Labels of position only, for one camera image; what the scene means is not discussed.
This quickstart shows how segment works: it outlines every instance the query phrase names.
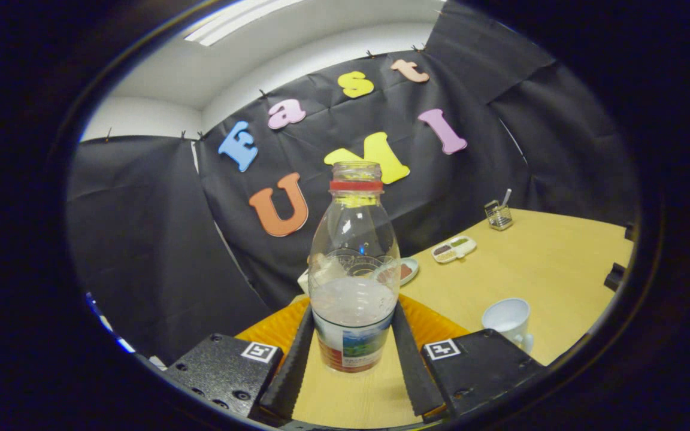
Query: white mug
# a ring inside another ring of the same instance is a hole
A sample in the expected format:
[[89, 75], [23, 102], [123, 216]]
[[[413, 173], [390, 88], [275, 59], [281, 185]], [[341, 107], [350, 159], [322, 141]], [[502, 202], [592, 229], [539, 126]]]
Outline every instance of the white mug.
[[523, 299], [503, 299], [484, 311], [481, 322], [485, 329], [496, 330], [513, 344], [520, 346], [524, 352], [531, 353], [534, 335], [526, 332], [529, 314], [531, 314], [531, 307]]

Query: black cloth backdrop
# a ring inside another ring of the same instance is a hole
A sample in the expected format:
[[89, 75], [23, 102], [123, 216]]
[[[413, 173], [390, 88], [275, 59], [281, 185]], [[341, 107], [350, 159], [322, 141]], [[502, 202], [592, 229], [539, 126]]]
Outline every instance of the black cloth backdrop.
[[82, 142], [68, 189], [77, 276], [113, 329], [172, 363], [211, 332], [271, 313], [214, 228], [189, 140]]
[[[430, 81], [417, 84], [391, 70], [414, 61]], [[361, 71], [375, 85], [351, 99], [337, 77]], [[307, 117], [280, 130], [268, 127], [268, 110], [298, 99]], [[440, 108], [465, 150], [446, 155], [432, 129], [417, 116]], [[258, 155], [246, 172], [217, 150], [238, 121], [247, 121]], [[208, 132], [196, 149], [199, 172], [214, 220], [250, 283], [272, 308], [301, 293], [296, 279], [318, 221], [331, 201], [331, 166], [323, 158], [346, 148], [364, 156], [364, 138], [384, 131], [408, 177], [386, 185], [402, 256], [460, 232], [484, 217], [483, 205], [513, 189], [510, 205], [609, 223], [632, 217], [632, 171], [613, 122], [565, 66], [535, 44], [477, 14], [447, 2], [423, 52], [365, 57], [307, 74], [258, 98]], [[265, 233], [252, 195], [271, 187], [280, 218], [292, 214], [276, 182], [299, 172], [310, 213], [286, 237]]]
[[[417, 84], [391, 70], [397, 59], [416, 62], [430, 81]], [[364, 72], [373, 93], [344, 95], [337, 77], [351, 71]], [[307, 117], [271, 130], [268, 110], [289, 98]], [[465, 150], [441, 152], [417, 119], [434, 108], [468, 141]], [[239, 120], [249, 122], [259, 150], [246, 172], [217, 153]], [[324, 156], [338, 148], [363, 156], [364, 138], [380, 131], [411, 169], [383, 195], [403, 256], [481, 221], [483, 205], [507, 188], [515, 208], [616, 224], [632, 219], [624, 142], [591, 91], [531, 41], [450, 1], [425, 51], [331, 66], [216, 125], [195, 145], [199, 174], [188, 141], [82, 142], [68, 193], [80, 280], [121, 336], [165, 363], [209, 332], [234, 335], [301, 293], [296, 279], [331, 201]], [[276, 183], [291, 172], [299, 173], [309, 217], [299, 231], [273, 237], [249, 198], [271, 187], [280, 218], [288, 218], [290, 202]]]

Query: wooden table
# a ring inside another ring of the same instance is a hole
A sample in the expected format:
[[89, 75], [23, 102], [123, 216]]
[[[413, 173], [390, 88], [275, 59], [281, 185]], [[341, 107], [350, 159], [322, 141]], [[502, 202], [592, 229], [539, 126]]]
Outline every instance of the wooden table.
[[[579, 340], [608, 305], [603, 285], [614, 262], [627, 266], [633, 243], [613, 224], [512, 208], [502, 232], [486, 220], [460, 232], [476, 250], [438, 264], [430, 248], [415, 254], [419, 272], [401, 293], [471, 332], [492, 303], [518, 297], [531, 305], [534, 359], [548, 365]], [[411, 411], [392, 333], [383, 358], [369, 371], [332, 371], [314, 336], [293, 419], [326, 426], [378, 428], [422, 422]]]

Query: wire basket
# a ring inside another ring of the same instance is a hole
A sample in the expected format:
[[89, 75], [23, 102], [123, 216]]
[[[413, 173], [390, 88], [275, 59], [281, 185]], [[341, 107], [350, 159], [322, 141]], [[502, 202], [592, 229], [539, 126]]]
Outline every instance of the wire basket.
[[493, 200], [484, 205], [486, 218], [488, 219], [489, 227], [498, 231], [504, 231], [513, 224], [513, 216], [510, 215], [510, 207], [507, 205], [500, 205], [498, 200]]

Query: small white dish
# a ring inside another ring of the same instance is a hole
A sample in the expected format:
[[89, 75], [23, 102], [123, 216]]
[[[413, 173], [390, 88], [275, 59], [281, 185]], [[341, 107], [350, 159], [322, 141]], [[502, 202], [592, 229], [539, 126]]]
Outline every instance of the small white dish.
[[408, 273], [408, 275], [406, 275], [404, 278], [401, 278], [401, 286], [404, 286], [406, 283], [410, 282], [411, 279], [417, 275], [417, 272], [419, 272], [419, 262], [417, 262], [416, 259], [412, 259], [411, 257], [403, 257], [403, 259], [401, 259], [402, 268], [403, 265], [406, 265], [408, 268], [410, 268], [411, 272]]
[[466, 254], [476, 249], [476, 242], [466, 235], [456, 236], [434, 247], [430, 254], [438, 263], [448, 263], [455, 259], [462, 259]]
[[306, 269], [305, 272], [303, 272], [302, 275], [299, 276], [299, 278], [298, 278], [299, 287], [302, 289], [302, 292], [305, 292], [305, 295], [308, 295], [308, 293], [307, 293], [307, 271], [308, 270]]

